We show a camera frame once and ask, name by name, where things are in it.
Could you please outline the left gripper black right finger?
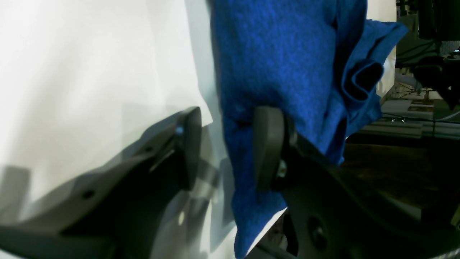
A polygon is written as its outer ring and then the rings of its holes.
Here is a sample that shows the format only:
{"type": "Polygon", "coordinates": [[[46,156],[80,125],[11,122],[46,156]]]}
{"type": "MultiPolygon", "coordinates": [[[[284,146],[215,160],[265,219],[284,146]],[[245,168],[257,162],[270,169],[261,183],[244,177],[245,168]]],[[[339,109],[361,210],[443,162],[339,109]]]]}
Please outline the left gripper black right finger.
{"type": "Polygon", "coordinates": [[[253,117],[256,188],[279,192],[299,259],[455,259],[459,233],[422,224],[329,162],[278,108],[253,117]]]}

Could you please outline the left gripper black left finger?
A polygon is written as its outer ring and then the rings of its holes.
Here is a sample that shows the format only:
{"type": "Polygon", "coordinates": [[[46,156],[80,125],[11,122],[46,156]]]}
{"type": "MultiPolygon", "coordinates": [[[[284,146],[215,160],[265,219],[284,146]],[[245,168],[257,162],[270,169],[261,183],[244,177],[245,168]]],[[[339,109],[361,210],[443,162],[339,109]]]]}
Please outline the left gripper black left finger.
{"type": "Polygon", "coordinates": [[[1,226],[1,249],[25,259],[148,259],[168,204],[194,187],[201,110],[187,108],[159,126],[54,208],[1,226]]]}

